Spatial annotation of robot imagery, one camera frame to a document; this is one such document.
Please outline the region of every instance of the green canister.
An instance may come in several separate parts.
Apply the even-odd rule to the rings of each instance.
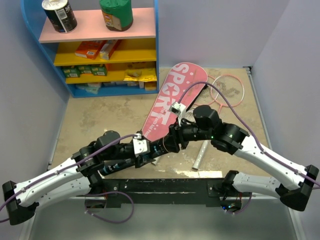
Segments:
[[[106,27],[113,31],[125,31],[134,21],[131,0],[100,0]]]

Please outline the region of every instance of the pink shelf board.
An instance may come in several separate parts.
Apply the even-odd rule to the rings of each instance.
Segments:
[[[46,18],[39,42],[60,43],[76,41],[93,41],[107,39],[155,38],[155,10],[153,7],[133,8],[133,24],[126,31],[110,31],[100,9],[74,11],[77,27],[68,33],[55,31]]]

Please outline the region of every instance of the racket handle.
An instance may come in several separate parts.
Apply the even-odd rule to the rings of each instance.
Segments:
[[[161,156],[155,157],[154,158],[155,161],[151,162],[151,164],[157,165],[157,163],[159,162],[160,158],[161,158]]]
[[[192,166],[192,170],[195,170],[195,171],[199,170],[199,166],[201,164],[202,159],[204,158],[204,155],[209,143],[210,143],[209,140],[203,141],[200,151],[198,153],[198,156],[196,157],[194,164]]]

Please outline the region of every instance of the can lid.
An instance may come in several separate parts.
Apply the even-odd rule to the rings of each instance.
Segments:
[[[68,0],[43,0],[42,8],[44,10],[58,10],[66,6]]]

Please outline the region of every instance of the gray wall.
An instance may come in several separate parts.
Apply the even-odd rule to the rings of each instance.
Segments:
[[[99,9],[98,1],[69,0],[74,10]],[[158,0],[159,64],[252,66],[289,0]],[[132,0],[133,8],[153,0]]]
[[[1,185],[46,170],[69,98],[27,31],[19,2],[0,1]],[[0,223],[0,239],[18,239],[21,228]]]
[[[318,168],[319,9],[318,0],[291,0],[252,69],[274,150]],[[314,191],[300,214],[308,240],[319,239],[319,198],[320,191]]]

